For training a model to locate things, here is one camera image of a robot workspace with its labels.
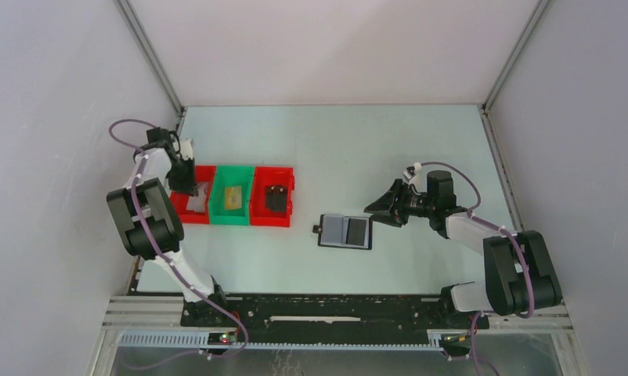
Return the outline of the black leather card holder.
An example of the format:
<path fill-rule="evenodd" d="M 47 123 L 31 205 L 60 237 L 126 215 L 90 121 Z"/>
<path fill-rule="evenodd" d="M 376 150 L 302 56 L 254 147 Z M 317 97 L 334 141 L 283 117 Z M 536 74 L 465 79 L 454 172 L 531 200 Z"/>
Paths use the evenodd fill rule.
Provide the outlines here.
<path fill-rule="evenodd" d="M 348 220 L 367 219 L 366 243 L 363 248 L 346 244 Z M 317 236 L 317 245 L 324 248 L 346 248 L 354 250 L 371 250 L 373 239 L 373 221 L 369 217 L 345 216 L 323 214 L 319 223 L 312 227 L 312 232 Z"/>

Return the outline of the silver white card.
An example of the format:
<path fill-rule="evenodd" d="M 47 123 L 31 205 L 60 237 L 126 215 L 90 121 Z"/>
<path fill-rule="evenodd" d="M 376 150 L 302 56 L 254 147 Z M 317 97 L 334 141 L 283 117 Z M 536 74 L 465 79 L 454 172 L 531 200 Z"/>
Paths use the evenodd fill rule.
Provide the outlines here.
<path fill-rule="evenodd" d="M 199 214 L 207 213 L 210 191 L 210 182 L 198 183 L 195 194 L 193 196 L 190 196 L 186 202 L 186 210 Z"/>

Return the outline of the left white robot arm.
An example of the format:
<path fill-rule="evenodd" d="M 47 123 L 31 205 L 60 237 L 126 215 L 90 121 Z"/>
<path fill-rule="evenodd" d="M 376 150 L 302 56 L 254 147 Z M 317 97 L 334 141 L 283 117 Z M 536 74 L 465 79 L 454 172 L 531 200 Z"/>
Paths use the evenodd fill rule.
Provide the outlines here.
<path fill-rule="evenodd" d="M 134 145 L 135 167 L 106 203 L 127 253 L 161 267 L 183 296 L 182 326 L 220 326 L 229 304 L 215 278 L 183 249 L 184 228 L 169 195 L 197 197 L 193 141 L 148 124 L 146 144 Z"/>

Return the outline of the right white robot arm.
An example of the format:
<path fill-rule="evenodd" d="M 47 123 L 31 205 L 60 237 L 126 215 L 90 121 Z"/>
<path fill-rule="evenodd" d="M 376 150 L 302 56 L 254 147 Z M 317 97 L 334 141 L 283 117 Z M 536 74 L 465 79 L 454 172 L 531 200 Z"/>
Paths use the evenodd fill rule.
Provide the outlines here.
<path fill-rule="evenodd" d="M 541 233 L 498 226 L 460 206 L 448 171 L 428 172 L 423 192 L 411 183 L 415 175 L 409 168 L 406 178 L 395 180 L 364 211 L 375 222 L 394 227 L 412 217 L 426 218 L 438 235 L 482 256 L 483 280 L 442 289 L 446 300 L 437 307 L 442 324 L 458 327 L 469 312 L 478 311 L 529 318 L 538 309 L 561 304 L 561 286 Z"/>

